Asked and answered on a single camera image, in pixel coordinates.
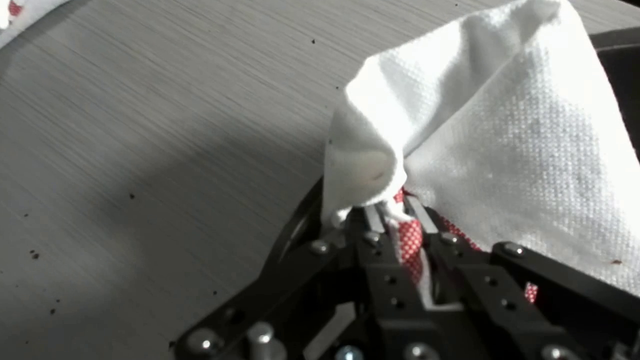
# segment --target gray countertop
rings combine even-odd
[[[378,49],[499,0],[75,0],[0,51],[0,357],[170,357],[261,270]],[[591,31],[640,24],[574,2]]]

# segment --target gray table surface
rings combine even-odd
[[[170,357],[261,270],[378,49],[499,0],[75,0],[0,51],[0,357]],[[640,24],[574,2],[591,31]]]

